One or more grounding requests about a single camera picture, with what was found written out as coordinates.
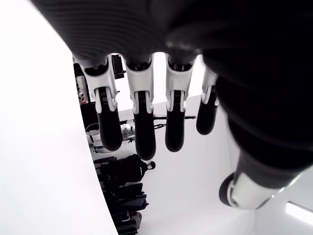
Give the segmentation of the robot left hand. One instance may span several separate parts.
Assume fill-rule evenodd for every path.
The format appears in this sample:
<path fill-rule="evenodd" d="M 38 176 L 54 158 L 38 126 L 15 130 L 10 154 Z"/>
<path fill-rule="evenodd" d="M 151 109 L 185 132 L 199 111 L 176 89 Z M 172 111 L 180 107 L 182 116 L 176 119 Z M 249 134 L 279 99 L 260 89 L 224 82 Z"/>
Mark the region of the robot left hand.
<path fill-rule="evenodd" d="M 313 164 L 309 0 L 35 0 L 75 58 L 97 67 L 201 54 L 241 152 L 220 200 L 255 210 Z"/>

